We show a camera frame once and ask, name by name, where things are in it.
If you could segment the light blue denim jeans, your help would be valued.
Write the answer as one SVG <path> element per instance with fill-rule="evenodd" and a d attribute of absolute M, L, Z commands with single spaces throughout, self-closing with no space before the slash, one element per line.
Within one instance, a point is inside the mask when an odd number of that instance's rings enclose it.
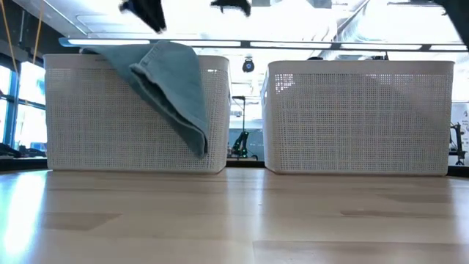
<path fill-rule="evenodd" d="M 189 46 L 155 44 L 91 45 L 133 91 L 159 113 L 198 158 L 208 153 L 209 120 L 199 58 Z"/>

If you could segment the thin black background stand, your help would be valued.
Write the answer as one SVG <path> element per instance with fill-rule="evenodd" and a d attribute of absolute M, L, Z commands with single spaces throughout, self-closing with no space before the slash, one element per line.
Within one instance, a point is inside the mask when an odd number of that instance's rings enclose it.
<path fill-rule="evenodd" d="M 241 109 L 242 109 L 242 117 L 243 117 L 243 121 L 242 121 L 242 130 L 243 130 L 243 133 L 245 132 L 245 102 L 246 102 L 246 98 L 244 95 L 237 95 L 237 96 L 232 96 L 232 100 L 241 100 L 243 102 L 243 105 L 241 106 Z"/>

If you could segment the white perforated plastic basket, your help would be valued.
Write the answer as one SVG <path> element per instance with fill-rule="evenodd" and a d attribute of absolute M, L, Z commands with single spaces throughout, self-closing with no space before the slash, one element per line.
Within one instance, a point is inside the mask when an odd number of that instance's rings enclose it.
<path fill-rule="evenodd" d="M 226 166 L 229 60 L 200 56 L 208 153 L 197 158 L 151 106 L 94 54 L 45 63 L 48 167 L 53 170 L 218 173 Z"/>
<path fill-rule="evenodd" d="M 279 174 L 443 176 L 452 61 L 275 61 L 262 88 L 265 166 Z"/>

